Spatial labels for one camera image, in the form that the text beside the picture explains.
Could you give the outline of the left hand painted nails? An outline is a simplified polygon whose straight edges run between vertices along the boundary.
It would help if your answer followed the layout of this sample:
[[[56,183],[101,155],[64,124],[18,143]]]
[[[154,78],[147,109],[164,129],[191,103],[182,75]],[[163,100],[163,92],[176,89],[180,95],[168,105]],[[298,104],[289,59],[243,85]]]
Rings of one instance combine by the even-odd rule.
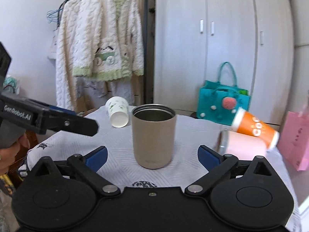
[[[14,163],[15,156],[21,147],[30,148],[29,140],[25,134],[20,136],[10,147],[1,149],[0,175],[8,172],[9,167]]]

